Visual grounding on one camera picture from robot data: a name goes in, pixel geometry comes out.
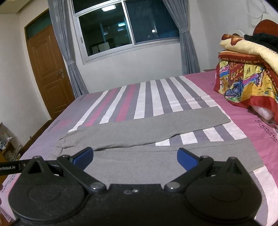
headboard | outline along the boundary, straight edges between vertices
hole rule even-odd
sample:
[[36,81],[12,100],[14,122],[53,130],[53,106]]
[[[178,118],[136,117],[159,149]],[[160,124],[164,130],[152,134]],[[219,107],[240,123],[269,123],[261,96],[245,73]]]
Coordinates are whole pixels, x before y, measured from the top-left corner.
[[267,33],[278,36],[278,24],[272,20],[265,19],[255,27],[253,34],[257,33]]

light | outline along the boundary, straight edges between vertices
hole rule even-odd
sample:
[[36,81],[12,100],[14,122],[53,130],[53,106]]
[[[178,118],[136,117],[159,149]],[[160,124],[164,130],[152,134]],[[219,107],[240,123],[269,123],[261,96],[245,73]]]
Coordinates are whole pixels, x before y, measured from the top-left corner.
[[110,6],[103,7],[101,9],[102,9],[103,12],[106,12],[106,11],[109,11],[109,10],[112,10],[112,9],[116,9],[116,6],[115,5],[110,5]]
[[125,22],[123,22],[123,23],[118,23],[118,27],[122,27],[122,26],[125,26]]

door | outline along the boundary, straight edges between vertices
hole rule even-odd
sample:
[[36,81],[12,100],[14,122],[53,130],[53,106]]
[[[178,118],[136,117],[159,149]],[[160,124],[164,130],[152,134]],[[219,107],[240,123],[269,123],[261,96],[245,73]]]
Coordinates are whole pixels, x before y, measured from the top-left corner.
[[30,38],[27,49],[41,96],[54,120],[75,98],[52,25]]

door handle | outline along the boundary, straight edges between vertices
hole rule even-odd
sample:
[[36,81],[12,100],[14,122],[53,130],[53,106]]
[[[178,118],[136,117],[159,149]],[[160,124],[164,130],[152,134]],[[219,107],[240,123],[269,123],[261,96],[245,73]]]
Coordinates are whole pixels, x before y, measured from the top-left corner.
[[63,71],[63,69],[62,69],[62,68],[60,69],[60,72],[59,72],[59,73],[57,73],[56,75],[57,75],[57,76],[61,75],[61,76],[62,76],[62,78],[65,78],[65,74],[64,74],[64,71]]

bed sheet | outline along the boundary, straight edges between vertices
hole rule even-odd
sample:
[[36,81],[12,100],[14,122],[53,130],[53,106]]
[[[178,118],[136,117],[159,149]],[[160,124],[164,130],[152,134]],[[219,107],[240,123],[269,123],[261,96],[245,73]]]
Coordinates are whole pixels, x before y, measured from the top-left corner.
[[[215,71],[142,82],[81,96],[54,120],[22,159],[40,155],[45,160],[51,160],[52,151],[60,137],[86,126],[219,106],[231,118],[230,123],[175,136],[153,145],[229,141],[248,137],[265,164],[250,173],[263,194],[263,202],[256,219],[262,225],[272,225],[278,218],[277,135],[271,127],[247,109],[228,103],[222,95],[213,91],[214,86]],[[18,176],[9,176],[0,192],[0,207],[12,217],[14,216],[8,205],[8,193]]]

